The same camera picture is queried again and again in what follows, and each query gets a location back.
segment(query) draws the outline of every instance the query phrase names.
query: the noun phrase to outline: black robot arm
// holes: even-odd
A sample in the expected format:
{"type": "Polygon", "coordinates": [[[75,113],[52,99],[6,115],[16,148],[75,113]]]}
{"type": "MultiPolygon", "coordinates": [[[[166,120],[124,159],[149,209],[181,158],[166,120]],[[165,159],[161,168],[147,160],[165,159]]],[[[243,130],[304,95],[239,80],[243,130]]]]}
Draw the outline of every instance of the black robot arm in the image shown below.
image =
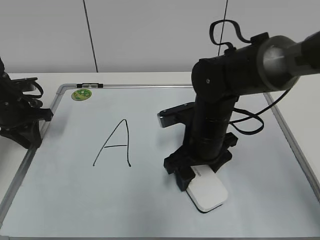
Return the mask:
{"type": "Polygon", "coordinates": [[[43,89],[36,77],[11,80],[0,58],[0,136],[11,139],[26,149],[39,148],[42,139],[39,121],[51,121],[50,109],[41,108],[43,89]],[[39,95],[24,94],[38,89],[39,95]]]}
{"type": "Polygon", "coordinates": [[[207,164],[216,172],[232,158],[228,148],[238,139],[227,133],[227,128],[233,111],[262,123],[256,131],[241,133],[250,135],[263,129],[257,114],[234,108],[241,95],[289,90],[300,76],[320,73],[320,32],[299,43],[285,36],[269,37],[267,32],[246,40],[235,21],[220,20],[212,23],[209,34],[214,44],[228,49],[222,56],[200,59],[193,67],[195,102],[158,114],[162,127],[186,125],[182,146],[164,160],[182,191],[195,177],[190,166],[207,164]],[[221,22],[232,23],[238,38],[250,45],[236,49],[230,42],[216,43],[213,32],[221,22]]]}

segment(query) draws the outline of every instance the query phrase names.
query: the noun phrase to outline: table surface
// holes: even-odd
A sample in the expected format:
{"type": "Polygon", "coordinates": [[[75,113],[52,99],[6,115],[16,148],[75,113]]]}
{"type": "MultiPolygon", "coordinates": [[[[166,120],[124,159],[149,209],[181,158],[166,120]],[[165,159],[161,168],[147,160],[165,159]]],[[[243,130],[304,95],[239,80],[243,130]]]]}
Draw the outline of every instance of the table surface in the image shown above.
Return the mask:
{"type": "MultiPolygon", "coordinates": [[[[43,107],[48,108],[58,87],[66,83],[102,84],[190,84],[190,72],[135,72],[135,73],[12,73],[11,79],[38,77],[44,89],[43,107]]],[[[304,76],[291,92],[278,104],[289,128],[295,136],[309,164],[320,179],[320,160],[316,136],[320,127],[317,109],[318,76],[304,76]]],[[[0,137],[0,200],[4,197],[26,150],[13,141],[0,137]]]]}

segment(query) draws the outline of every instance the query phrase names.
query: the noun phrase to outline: round sticker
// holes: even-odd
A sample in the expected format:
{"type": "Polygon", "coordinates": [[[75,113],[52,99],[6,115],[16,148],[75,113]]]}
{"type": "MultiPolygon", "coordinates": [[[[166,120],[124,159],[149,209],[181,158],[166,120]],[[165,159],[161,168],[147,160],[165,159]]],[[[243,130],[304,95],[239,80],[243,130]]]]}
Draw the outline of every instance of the round sticker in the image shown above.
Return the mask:
{"type": "Polygon", "coordinates": [[[83,101],[90,98],[92,92],[89,89],[79,89],[72,93],[71,97],[75,101],[83,101]]]}

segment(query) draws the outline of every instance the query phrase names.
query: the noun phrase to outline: black mount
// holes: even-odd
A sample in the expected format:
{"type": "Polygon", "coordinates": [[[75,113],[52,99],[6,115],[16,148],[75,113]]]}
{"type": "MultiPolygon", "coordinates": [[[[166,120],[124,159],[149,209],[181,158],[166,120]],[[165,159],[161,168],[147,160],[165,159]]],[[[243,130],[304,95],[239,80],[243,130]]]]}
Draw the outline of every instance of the black mount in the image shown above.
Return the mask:
{"type": "Polygon", "coordinates": [[[39,121],[48,122],[53,117],[51,109],[41,108],[43,103],[38,99],[44,92],[36,80],[36,77],[11,80],[0,59],[0,136],[26,149],[40,147],[39,121]],[[39,95],[24,94],[35,89],[39,95]]]}
{"type": "Polygon", "coordinates": [[[237,144],[238,138],[231,132],[224,137],[222,147],[217,157],[210,160],[201,159],[190,146],[191,123],[194,116],[194,102],[175,106],[159,112],[158,118],[163,128],[181,123],[185,125],[183,143],[174,153],[164,159],[164,168],[168,174],[174,173],[176,183],[181,191],[185,191],[195,173],[191,166],[209,165],[216,173],[219,168],[230,161],[232,154],[228,150],[237,144]]]}

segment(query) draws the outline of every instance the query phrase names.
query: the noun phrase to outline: whiteboard eraser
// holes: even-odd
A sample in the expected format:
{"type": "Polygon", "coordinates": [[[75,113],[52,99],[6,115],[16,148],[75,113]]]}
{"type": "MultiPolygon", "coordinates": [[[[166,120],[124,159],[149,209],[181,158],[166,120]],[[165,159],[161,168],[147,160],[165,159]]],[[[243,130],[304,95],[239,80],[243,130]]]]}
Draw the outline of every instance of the whiteboard eraser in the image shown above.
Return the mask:
{"type": "Polygon", "coordinates": [[[222,205],[228,198],[228,191],[210,166],[199,165],[191,168],[195,178],[186,191],[197,209],[207,213],[222,205]]]}

